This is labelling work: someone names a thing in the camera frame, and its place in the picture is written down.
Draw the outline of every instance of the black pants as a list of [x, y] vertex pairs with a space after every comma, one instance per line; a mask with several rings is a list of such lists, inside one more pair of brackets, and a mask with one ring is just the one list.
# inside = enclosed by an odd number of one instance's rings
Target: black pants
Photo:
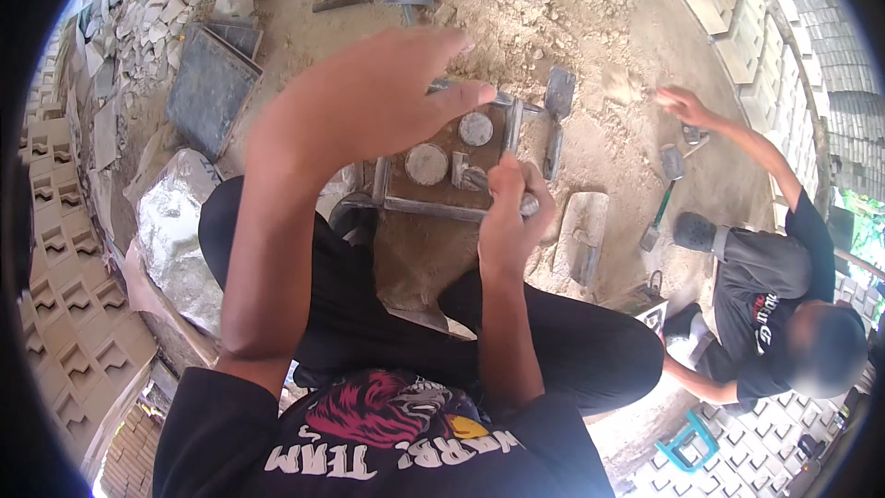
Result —
[[[234, 241], [242, 177], [220, 184], [203, 205], [200, 247], [222, 289]], [[591, 415], [635, 402], [658, 383], [664, 350], [636, 319], [525, 285], [528, 321], [548, 391], [575, 397]], [[479, 271], [468, 271], [439, 299], [442, 311], [481, 330]], [[311, 307], [295, 360], [295, 381], [321, 386], [348, 371], [407, 370], [456, 386], [482, 403], [477, 342], [390, 315], [375, 294], [371, 252], [336, 237], [316, 215]]]

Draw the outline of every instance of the man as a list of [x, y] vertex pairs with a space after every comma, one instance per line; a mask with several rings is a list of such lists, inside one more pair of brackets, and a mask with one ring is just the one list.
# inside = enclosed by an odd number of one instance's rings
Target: man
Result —
[[[221, 184], [201, 215], [225, 291], [221, 350], [214, 371], [184, 373], [155, 495], [613, 495], [581, 414], [648, 393], [664, 350], [636, 319], [523, 283], [555, 210], [537, 168], [507, 155], [489, 172], [479, 271], [440, 297], [478, 342], [384, 309], [375, 210], [339, 205], [331, 226], [313, 211], [342, 166], [407, 149], [494, 98], [480, 82], [426, 95], [471, 48], [460, 30], [385, 30], [266, 107], [247, 177]], [[526, 189], [541, 206], [527, 221]], [[292, 358], [295, 381], [316, 390], [278, 418]]]
[[679, 87], [658, 89], [656, 101], [682, 122], [731, 138], [777, 181], [790, 206], [783, 237], [716, 227], [682, 213], [673, 240], [686, 249], [714, 253], [719, 267], [714, 309], [720, 342], [692, 304], [665, 323], [668, 338], [691, 335], [689, 364], [669, 354], [664, 371], [701, 400], [746, 412], [756, 401], [794, 388], [813, 398], [850, 389], [867, 360], [860, 316], [846, 302], [832, 304], [833, 241], [823, 219], [783, 155], [756, 131], [710, 112]]

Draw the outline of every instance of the sleeve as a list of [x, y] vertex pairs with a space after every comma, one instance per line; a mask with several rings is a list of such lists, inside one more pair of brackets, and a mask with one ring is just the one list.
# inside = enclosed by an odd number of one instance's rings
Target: sleeve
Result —
[[556, 476], [567, 496], [614, 498], [599, 452], [574, 404], [562, 393], [537, 397], [507, 428]]
[[161, 433], [154, 496], [228, 495], [279, 431], [267, 389], [227, 373], [188, 368]]
[[790, 390], [790, 385], [774, 375], [768, 355], [748, 357], [737, 371], [737, 400], [757, 400]]
[[805, 246], [812, 258], [812, 280], [808, 293], [803, 298], [833, 302], [835, 287], [833, 239], [830, 238], [826, 223], [804, 189], [799, 195], [796, 212], [791, 211], [787, 214], [784, 228], [790, 237], [796, 238]]

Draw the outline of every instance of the round concrete disc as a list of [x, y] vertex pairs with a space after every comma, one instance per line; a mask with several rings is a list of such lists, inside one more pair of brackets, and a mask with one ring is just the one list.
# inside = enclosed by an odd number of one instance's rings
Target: round concrete disc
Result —
[[417, 184], [432, 186], [445, 178], [448, 157], [437, 145], [417, 145], [405, 156], [405, 173]]
[[461, 118], [458, 134], [471, 147], [481, 147], [492, 140], [492, 121], [485, 114], [472, 112]]

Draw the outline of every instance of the metal scraper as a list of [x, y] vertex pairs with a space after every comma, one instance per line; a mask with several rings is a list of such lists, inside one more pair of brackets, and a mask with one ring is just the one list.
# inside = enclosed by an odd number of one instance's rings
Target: metal scraper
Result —
[[547, 143], [547, 156], [544, 158], [544, 178], [552, 181], [559, 172], [559, 153], [562, 152], [562, 121], [572, 114], [575, 74], [569, 70], [553, 66], [544, 95], [544, 109], [553, 118], [553, 130]]

